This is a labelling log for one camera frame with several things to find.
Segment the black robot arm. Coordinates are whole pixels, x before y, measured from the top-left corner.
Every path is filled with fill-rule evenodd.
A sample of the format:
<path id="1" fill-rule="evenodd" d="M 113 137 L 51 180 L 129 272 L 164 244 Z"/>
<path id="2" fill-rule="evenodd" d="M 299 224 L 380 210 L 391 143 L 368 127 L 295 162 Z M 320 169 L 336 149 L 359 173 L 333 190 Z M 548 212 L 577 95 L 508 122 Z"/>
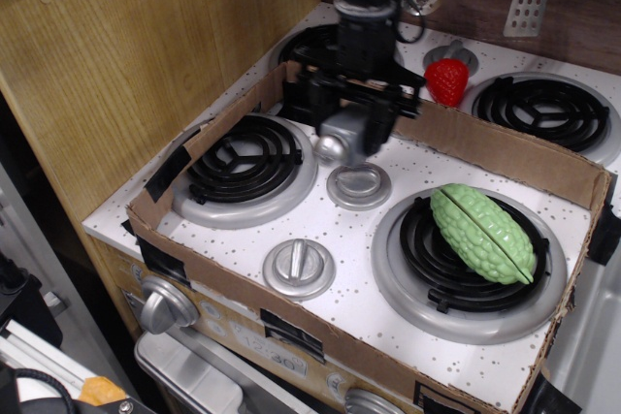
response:
<path id="1" fill-rule="evenodd" d="M 425 79 L 396 60 L 402 0 L 334 0 L 334 7 L 335 46 L 300 45 L 292 58 L 302 67 L 302 114 L 318 134 L 317 155 L 353 166 L 379 151 L 398 117 L 417 117 L 419 98 L 404 90 L 418 92 Z"/>

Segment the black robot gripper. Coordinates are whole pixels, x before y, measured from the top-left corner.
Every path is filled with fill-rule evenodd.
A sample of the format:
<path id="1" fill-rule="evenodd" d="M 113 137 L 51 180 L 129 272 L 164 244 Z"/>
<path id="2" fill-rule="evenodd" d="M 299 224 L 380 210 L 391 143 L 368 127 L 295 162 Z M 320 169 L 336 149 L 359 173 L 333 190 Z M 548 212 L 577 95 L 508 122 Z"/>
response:
<path id="1" fill-rule="evenodd" d="M 425 79 L 397 63 L 395 53 L 401 39 L 392 17 L 378 21 L 343 16 L 337 23 L 309 27 L 290 40 L 290 58 L 329 75 L 348 79 L 382 81 L 398 88 L 409 87 L 410 99 L 396 104 L 379 101 L 368 106 L 363 136 L 366 155 L 377 153 L 387 141 L 398 114 L 418 114 L 418 92 Z M 333 86 L 310 80 L 307 86 L 310 125 L 316 130 L 340 107 Z"/>

